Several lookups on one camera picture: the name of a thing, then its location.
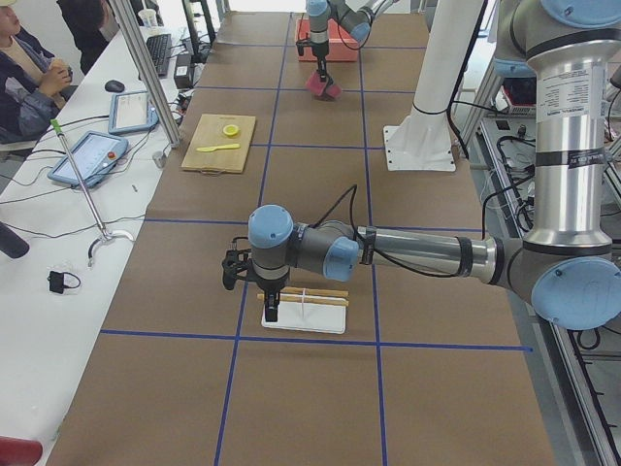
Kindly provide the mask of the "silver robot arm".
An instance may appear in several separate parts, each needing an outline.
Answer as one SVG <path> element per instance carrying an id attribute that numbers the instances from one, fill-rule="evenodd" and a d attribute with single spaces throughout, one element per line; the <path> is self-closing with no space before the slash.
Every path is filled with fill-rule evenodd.
<path id="1" fill-rule="evenodd" d="M 329 53 L 328 24 L 333 20 L 362 48 L 368 40 L 375 20 L 394 4 L 393 0 L 368 1 L 357 11 L 344 0 L 311 0 L 306 2 L 310 35 L 296 43 L 299 54 L 310 48 L 316 58 L 317 72 L 321 80 L 327 80 L 327 55 Z"/>
<path id="2" fill-rule="evenodd" d="M 355 226 L 306 225 L 277 205 L 248 220 L 247 278 L 278 319 L 289 272 L 345 282 L 357 264 L 387 262 L 433 278 L 475 277 L 504 287 L 542 318 L 594 329 L 620 312 L 620 271 L 601 228 L 606 156 L 605 65 L 620 47 L 616 1 L 504 1 L 496 59 L 537 78 L 535 213 L 522 239 L 443 237 Z"/>

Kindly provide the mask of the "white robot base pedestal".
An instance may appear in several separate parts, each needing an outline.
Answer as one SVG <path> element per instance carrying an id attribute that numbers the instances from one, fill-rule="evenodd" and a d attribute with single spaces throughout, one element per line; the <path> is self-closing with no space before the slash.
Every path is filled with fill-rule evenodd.
<path id="1" fill-rule="evenodd" d="M 390 171 L 455 170 L 447 110 L 485 9 L 483 0 L 437 4 L 411 111 L 400 125 L 383 128 Z"/>

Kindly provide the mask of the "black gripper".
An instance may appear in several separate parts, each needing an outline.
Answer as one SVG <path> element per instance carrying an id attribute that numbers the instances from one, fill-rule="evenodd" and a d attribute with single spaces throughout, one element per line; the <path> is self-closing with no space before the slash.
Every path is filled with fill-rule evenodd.
<path id="1" fill-rule="evenodd" d="M 310 43 L 312 55 L 316 58 L 317 62 L 317 70 L 318 71 L 326 71 L 327 68 L 327 60 L 326 57 L 328 55 L 328 43 Z"/>
<path id="2" fill-rule="evenodd" d="M 268 323 L 277 322 L 280 293 L 286 287 L 287 280 L 259 280 L 256 284 L 263 292 L 265 321 Z"/>

